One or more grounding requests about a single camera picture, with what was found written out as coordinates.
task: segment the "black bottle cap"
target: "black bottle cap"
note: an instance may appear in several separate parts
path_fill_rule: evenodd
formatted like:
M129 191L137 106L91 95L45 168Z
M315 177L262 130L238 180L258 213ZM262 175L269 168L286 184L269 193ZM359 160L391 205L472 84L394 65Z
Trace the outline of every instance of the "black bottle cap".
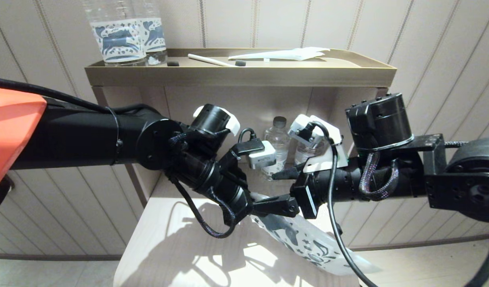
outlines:
M283 129L286 124L287 124L286 118L282 116L275 116L275 119L273 120L273 126L275 128Z

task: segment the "white plastic utensil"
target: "white plastic utensil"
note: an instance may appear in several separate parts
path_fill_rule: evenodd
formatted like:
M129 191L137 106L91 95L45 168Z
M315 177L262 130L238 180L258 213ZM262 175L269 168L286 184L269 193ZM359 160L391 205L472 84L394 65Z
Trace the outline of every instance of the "white plastic utensil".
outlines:
M305 47L305 48L297 48L292 50L282 50L282 51L267 51L263 53L252 53L252 54L244 54L237 56L230 56L228 60L235 59L282 59L282 60L296 60L302 61L310 58L323 56L324 53L322 51L329 51L327 48L319 48L319 47Z
M188 58L193 59L193 60L198 60L201 62L206 62L206 63L222 66L222 67L237 67L237 66L230 65L228 63L219 61L219 60L215 60L212 58L207 58L207 57L203 57L203 56L199 56L199 55L195 55L195 54L188 54Z

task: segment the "plastic water bottle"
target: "plastic water bottle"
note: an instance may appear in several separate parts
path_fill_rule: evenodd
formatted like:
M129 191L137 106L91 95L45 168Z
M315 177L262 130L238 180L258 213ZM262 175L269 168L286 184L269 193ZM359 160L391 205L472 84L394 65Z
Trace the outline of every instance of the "plastic water bottle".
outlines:
M140 20L131 0L82 0L106 65L146 65Z
M321 155L326 149L326 139L321 140L314 147L303 145L301 142L297 143L296 154L294 156L294 164L299 165L313 156Z
M286 118L276 116L273 120L273 126L267 129L264 135L264 140L269 141L275 148L277 159L277 163L275 165L262 168L262 172L266 175L268 180L272 180L272 174L282 171L285 167L285 162L287 161L290 138L285 128L286 123Z
M157 2L133 0L137 19L141 22L141 38L149 65L166 63L166 42Z

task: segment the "floor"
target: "floor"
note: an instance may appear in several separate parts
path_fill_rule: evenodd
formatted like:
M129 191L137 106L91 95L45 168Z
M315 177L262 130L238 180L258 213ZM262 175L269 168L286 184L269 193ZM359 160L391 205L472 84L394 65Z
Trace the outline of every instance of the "floor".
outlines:
M383 269L368 275L380 287L456 287L473 276L488 248L489 240L479 240L358 253ZM117 265L117 261L0 259L0 287L111 287Z
M0 259L0 287L111 287L118 261Z

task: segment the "water bottle label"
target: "water bottle label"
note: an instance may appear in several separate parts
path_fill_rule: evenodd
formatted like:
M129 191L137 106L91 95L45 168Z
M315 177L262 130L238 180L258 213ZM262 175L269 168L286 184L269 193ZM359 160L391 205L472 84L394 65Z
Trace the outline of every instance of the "water bottle label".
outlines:
M142 44L145 52L166 50L161 18L142 18L140 20L142 22Z
M145 58L140 20L126 19L90 24L105 62L120 63Z

